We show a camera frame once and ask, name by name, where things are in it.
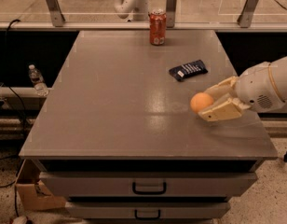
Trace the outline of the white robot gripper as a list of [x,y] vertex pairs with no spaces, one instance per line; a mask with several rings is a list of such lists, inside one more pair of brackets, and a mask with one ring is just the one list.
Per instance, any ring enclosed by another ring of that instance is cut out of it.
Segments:
[[227,94],[238,96],[199,111],[198,115],[206,121],[238,119],[247,109],[265,113],[283,108],[287,103],[287,62],[259,63],[204,92],[214,100]]

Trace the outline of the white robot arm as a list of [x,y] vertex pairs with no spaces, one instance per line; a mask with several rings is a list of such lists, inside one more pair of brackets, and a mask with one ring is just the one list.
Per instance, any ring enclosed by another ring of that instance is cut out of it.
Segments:
[[207,121],[240,118],[246,110],[266,113],[287,104],[287,56],[263,62],[205,90],[213,104],[198,115]]

